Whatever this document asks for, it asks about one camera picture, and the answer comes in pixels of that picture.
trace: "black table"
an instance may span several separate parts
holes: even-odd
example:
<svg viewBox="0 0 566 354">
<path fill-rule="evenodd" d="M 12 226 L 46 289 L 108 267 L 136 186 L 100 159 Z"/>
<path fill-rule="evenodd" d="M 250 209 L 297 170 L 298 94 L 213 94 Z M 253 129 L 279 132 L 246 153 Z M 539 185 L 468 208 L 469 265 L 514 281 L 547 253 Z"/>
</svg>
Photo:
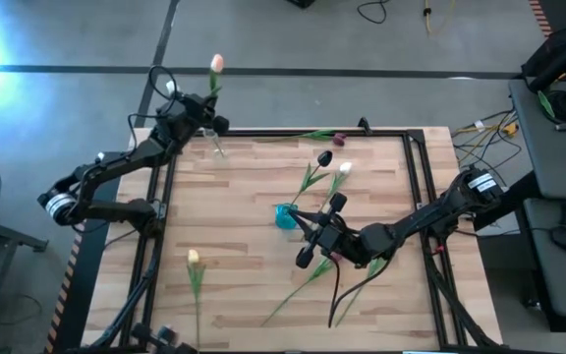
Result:
<svg viewBox="0 0 566 354">
<path fill-rule="evenodd" d="M 476 230 L 520 208 L 525 199 L 566 199 L 566 132 L 555 131 L 524 81 L 511 81 L 509 88 L 533 171 L 510 186 L 501 207 L 476 217 Z M 566 83 L 558 89 L 566 89 Z"/>
<path fill-rule="evenodd" d="M 558 226 L 560 207 L 560 201 L 528 199 L 519 213 L 522 232 L 532 236 L 538 299 L 553 331 L 566 331 L 566 251 L 554 245 L 546 230 L 536 228 Z"/>
</svg>

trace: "wooden table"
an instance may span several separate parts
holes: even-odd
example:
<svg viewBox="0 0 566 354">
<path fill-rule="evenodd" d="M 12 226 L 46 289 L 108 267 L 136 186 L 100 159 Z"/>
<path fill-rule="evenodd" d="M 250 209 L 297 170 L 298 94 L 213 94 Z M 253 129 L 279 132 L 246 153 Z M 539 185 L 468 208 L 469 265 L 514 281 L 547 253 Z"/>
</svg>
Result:
<svg viewBox="0 0 566 354">
<path fill-rule="evenodd" d="M 451 138 L 446 128 L 424 128 L 424 132 L 441 193 L 458 173 Z M 138 129 L 139 141 L 148 133 Z M 274 206 L 289 203 L 307 163 L 315 165 L 315 158 L 331 149 L 334 158 L 327 171 L 335 171 L 344 161 L 353 162 L 352 174 L 341 188 L 349 198 L 342 212 L 349 226 L 398 220 L 414 210 L 400 139 L 349 138 L 345 147 L 309 140 L 264 144 L 253 138 L 222 138 L 222 144 L 226 159 L 215 157 L 202 138 L 194 138 L 179 157 L 154 300 L 154 330 L 172 325 L 181 340 L 196 345 L 195 301 L 186 270 L 186 254 L 196 249 L 206 264 L 202 350 L 437 349 L 419 237 L 408 239 L 337 328 L 326 325 L 335 271 L 307 286 L 266 326 L 260 326 L 319 261 L 315 257 L 306 270 L 295 267 L 303 246 L 301 231 L 275 227 Z M 141 170 L 123 177 L 118 200 L 144 198 L 149 174 Z M 316 210 L 329 183 L 330 178 L 325 178 L 312 186 L 298 199 L 299 208 Z M 461 225 L 467 231 L 470 227 Z M 128 230 L 128 225 L 115 224 L 107 240 Z M 104 252 L 83 343 L 95 340 L 123 305 L 136 244 L 135 236 Z M 449 238 L 449 249 L 461 301 L 484 331 L 501 342 L 476 238 L 455 234 Z M 346 261 L 342 270 L 340 291 L 367 276 L 366 269 L 355 270 Z M 444 304 L 445 322 L 452 332 L 447 308 Z"/>
</svg>

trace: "desk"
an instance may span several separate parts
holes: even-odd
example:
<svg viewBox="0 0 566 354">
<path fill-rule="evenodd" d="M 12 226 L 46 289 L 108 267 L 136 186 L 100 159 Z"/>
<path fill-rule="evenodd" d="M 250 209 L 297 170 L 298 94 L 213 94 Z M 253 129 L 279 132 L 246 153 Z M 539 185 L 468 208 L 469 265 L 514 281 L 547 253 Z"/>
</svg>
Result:
<svg viewBox="0 0 566 354">
<path fill-rule="evenodd" d="M 561 83 L 560 89 L 566 88 Z M 477 230 L 521 207 L 528 198 L 566 200 L 566 132 L 556 132 L 540 109 L 538 97 L 526 83 L 510 81 L 510 95 L 517 109 L 533 171 L 510 186 L 502 206 L 476 217 Z"/>
<path fill-rule="evenodd" d="M 434 182 L 441 192 L 458 173 L 451 138 L 447 128 L 424 131 Z M 137 130 L 139 141 L 148 133 L 148 129 Z M 326 327 L 334 272 L 300 292 L 266 327 L 259 326 L 304 282 L 318 260 L 307 270 L 295 267 L 294 259 L 304 245 L 299 242 L 300 230 L 276 228 L 274 206 L 294 198 L 307 163 L 329 148 L 334 158 L 328 171 L 344 161 L 353 162 L 352 175 L 341 188 L 349 198 L 343 216 L 350 227 L 395 221 L 409 214 L 412 195 L 399 139 L 350 137 L 342 148 L 309 140 L 269 144 L 249 137 L 221 140 L 226 160 L 212 156 L 202 138 L 194 138 L 178 159 L 153 328 L 170 324 L 181 340 L 195 344 L 195 302 L 186 254 L 196 249 L 207 265 L 201 293 L 203 350 L 437 349 L 418 237 L 408 239 L 339 327 Z M 123 177 L 117 199 L 144 197 L 148 179 L 149 170 Z M 329 179 L 324 179 L 310 188 L 298 200 L 300 209 L 317 209 L 328 185 Z M 125 225 L 112 225 L 107 240 L 128 230 Z M 104 252 L 83 343 L 95 340 L 124 303 L 136 244 L 136 237 L 125 239 Z M 477 240 L 456 234 L 449 238 L 449 250 L 460 299 L 484 331 L 501 342 Z M 365 269 L 355 270 L 350 264 L 342 268 L 342 290 L 367 275 Z M 450 327 L 446 304 L 443 309 Z"/>
<path fill-rule="evenodd" d="M 524 202 L 523 212 L 526 220 L 522 226 L 532 234 L 538 264 L 538 297 L 550 328 L 566 331 L 566 251 L 554 245 L 547 231 L 531 230 L 558 226 L 560 202 L 529 199 Z"/>
</svg>

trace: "blue vase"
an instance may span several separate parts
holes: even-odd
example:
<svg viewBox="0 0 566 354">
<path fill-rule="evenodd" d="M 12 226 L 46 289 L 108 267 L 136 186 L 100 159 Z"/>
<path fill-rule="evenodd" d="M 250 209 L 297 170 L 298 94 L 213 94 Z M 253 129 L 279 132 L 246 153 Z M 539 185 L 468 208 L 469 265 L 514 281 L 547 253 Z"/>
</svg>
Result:
<svg viewBox="0 0 566 354">
<path fill-rule="evenodd" d="M 276 214 L 275 214 L 276 226 L 285 230 L 292 230 L 296 227 L 296 221 L 294 221 L 292 216 L 290 216 L 290 214 L 288 213 L 288 210 L 290 208 L 292 210 L 298 210 L 299 206 L 290 205 L 289 203 L 276 206 Z"/>
</svg>

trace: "concrete floor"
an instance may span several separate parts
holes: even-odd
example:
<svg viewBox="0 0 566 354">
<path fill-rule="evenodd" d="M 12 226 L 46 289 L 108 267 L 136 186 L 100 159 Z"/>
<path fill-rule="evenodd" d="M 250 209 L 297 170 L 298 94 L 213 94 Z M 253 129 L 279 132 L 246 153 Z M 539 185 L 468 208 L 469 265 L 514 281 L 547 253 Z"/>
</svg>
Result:
<svg viewBox="0 0 566 354">
<path fill-rule="evenodd" d="M 283 0 L 183 0 L 163 64 L 205 67 L 215 52 L 236 68 L 327 68 L 518 72 L 543 37 L 527 1 L 458 2 L 444 32 L 427 37 L 423 4 L 393 0 L 376 26 L 356 12 L 363 1 L 317 0 L 300 11 Z M 0 1 L 0 64 L 147 66 L 169 0 Z M 448 2 L 432 2 L 434 22 Z M 367 8 L 379 16 L 378 8 Z M 509 109 L 507 81 L 313 77 L 224 77 L 219 112 L 235 127 L 375 126 L 452 129 Z M 206 77 L 179 77 L 203 90 Z M 101 150 L 123 149 L 126 116 L 136 111 L 144 75 L 0 73 L 0 222 L 50 240 L 44 254 L 20 248 L 0 296 L 0 316 L 27 313 L 17 294 L 37 298 L 43 314 L 0 327 L 0 347 L 42 351 L 73 233 L 35 202 L 56 179 Z M 161 103 L 152 100 L 151 108 Z M 521 137 L 515 143 L 523 145 Z M 495 164 L 514 151 L 499 144 Z M 499 168 L 508 183 L 529 171 L 525 152 Z M 520 308 L 516 274 L 490 274 L 505 343 L 566 352 L 566 334 L 549 333 Z M 13 305 L 4 306 L 6 302 Z"/>
</svg>

